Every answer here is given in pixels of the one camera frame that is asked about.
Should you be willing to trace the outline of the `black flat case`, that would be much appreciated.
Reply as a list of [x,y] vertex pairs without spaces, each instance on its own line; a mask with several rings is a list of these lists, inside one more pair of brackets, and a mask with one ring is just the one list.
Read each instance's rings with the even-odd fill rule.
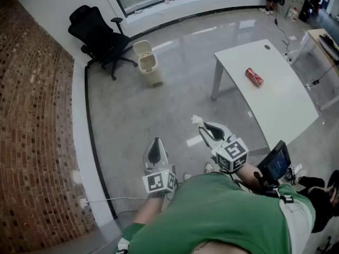
[[334,41],[327,35],[319,36],[320,45],[333,57],[339,57],[339,49],[334,45]]

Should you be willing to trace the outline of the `white paper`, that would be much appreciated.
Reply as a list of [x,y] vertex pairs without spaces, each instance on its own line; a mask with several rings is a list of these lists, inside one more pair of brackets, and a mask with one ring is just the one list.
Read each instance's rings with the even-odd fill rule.
[[200,128],[204,128],[205,127],[203,118],[201,118],[201,117],[199,117],[197,115],[193,115],[191,117],[191,121],[192,121],[193,125],[196,125],[196,126],[198,126]]

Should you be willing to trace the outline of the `black office chair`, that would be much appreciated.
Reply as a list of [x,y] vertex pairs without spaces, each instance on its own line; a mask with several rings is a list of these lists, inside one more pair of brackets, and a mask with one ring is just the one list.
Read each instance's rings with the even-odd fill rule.
[[123,56],[132,47],[129,45],[131,39],[122,31],[122,18],[111,19],[111,22],[116,24],[118,32],[114,32],[108,26],[96,6],[82,5],[70,15],[69,19],[71,25],[68,32],[83,42],[81,51],[91,58],[87,63],[88,66],[97,62],[102,69],[105,69],[106,65],[111,63],[113,80],[116,80],[115,69],[118,61],[129,62],[134,67],[138,66],[137,62]]

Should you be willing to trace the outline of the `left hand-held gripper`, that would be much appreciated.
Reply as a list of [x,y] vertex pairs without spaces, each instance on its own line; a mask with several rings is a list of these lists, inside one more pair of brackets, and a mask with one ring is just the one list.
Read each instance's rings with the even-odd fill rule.
[[162,167],[148,167],[142,177],[148,194],[167,194],[174,191],[176,182],[175,167],[168,164],[168,154],[162,140],[157,137],[146,147],[142,156],[144,166],[154,166],[153,146],[155,143],[156,165]]

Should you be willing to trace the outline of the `beige trash bin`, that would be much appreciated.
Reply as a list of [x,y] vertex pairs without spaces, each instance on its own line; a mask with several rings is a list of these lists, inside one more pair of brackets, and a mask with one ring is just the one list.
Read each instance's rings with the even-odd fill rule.
[[135,42],[133,50],[138,57],[138,69],[144,76],[150,87],[158,87],[163,84],[158,70],[158,59],[153,53],[152,47],[147,40]]

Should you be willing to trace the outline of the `red soda can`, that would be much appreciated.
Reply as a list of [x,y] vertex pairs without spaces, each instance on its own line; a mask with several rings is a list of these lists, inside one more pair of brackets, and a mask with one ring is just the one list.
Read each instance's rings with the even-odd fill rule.
[[264,80],[252,68],[247,68],[245,75],[258,88],[264,83]]

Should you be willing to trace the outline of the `person in green shirt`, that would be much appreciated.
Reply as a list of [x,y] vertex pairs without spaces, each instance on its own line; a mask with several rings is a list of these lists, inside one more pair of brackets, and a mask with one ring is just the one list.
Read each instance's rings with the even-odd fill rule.
[[[290,185],[268,197],[242,190],[229,177],[209,173],[185,181],[168,207],[149,223],[123,232],[115,254],[201,253],[210,243],[248,254],[302,254],[314,227],[311,201]],[[292,199],[285,203],[282,196]]]

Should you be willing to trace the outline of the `person's left forearm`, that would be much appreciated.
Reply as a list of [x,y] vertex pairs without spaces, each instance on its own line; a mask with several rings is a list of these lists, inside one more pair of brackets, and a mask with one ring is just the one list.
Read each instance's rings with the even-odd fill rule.
[[148,224],[154,217],[161,213],[164,204],[164,195],[150,194],[141,208],[137,211],[133,223]]

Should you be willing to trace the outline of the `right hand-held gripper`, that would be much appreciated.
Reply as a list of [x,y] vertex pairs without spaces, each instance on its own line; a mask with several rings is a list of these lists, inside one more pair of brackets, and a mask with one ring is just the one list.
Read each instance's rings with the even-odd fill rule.
[[204,122],[205,128],[199,127],[199,134],[212,151],[216,163],[227,174],[237,172],[245,164],[248,148],[241,138],[226,141],[231,136],[230,130],[216,122]]

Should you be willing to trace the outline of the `black screen device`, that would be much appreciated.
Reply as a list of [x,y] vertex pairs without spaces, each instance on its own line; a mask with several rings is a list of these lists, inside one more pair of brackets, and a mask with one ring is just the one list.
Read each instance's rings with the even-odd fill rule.
[[284,141],[280,140],[257,167],[261,175],[255,177],[259,180],[264,194],[269,196],[277,194],[279,179],[286,175],[290,165],[287,146]]

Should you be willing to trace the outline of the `white table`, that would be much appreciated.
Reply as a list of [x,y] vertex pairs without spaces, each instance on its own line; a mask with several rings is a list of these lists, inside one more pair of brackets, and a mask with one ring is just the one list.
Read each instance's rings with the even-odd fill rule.
[[[214,54],[215,76],[211,99],[218,97],[222,74],[235,83],[254,115],[269,152],[280,141],[289,144],[317,118],[318,112],[295,71],[267,39],[255,41]],[[256,87],[245,75],[252,68],[263,80]]]

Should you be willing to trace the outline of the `clear plastic jug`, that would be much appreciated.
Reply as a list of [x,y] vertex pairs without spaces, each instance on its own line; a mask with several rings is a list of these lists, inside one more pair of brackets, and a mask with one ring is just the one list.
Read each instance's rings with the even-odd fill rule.
[[286,14],[286,20],[290,23],[296,22],[298,19],[299,13],[295,7],[290,7]]

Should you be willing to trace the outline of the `wooden desk with white legs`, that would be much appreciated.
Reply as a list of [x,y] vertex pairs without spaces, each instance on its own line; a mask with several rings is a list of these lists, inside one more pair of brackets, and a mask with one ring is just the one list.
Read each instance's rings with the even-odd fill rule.
[[334,94],[335,94],[335,96],[330,101],[321,105],[319,107],[320,111],[326,110],[327,108],[332,106],[334,103],[339,101],[339,57],[337,57],[337,56],[333,57],[331,54],[329,54],[320,45],[319,36],[324,35],[324,34],[327,34],[329,36],[329,34],[327,33],[327,31],[325,29],[307,30],[302,41],[301,41],[301,43],[300,43],[299,48],[290,53],[291,58],[292,58],[292,64],[291,65],[293,65],[299,59],[299,56],[303,52],[303,50],[304,50],[305,46],[308,44],[308,42],[311,42],[311,45],[312,45],[311,53],[314,53],[314,50],[318,51],[321,54],[320,57],[325,59],[325,64],[329,64],[331,66],[331,68],[326,73],[322,74],[321,77],[316,78],[316,80],[320,80],[321,78],[325,77],[325,75],[328,74],[330,71],[333,71],[335,73],[335,76],[336,76],[335,78],[334,78],[334,74],[330,74],[330,80],[335,80],[334,81],[334,85],[335,85]]

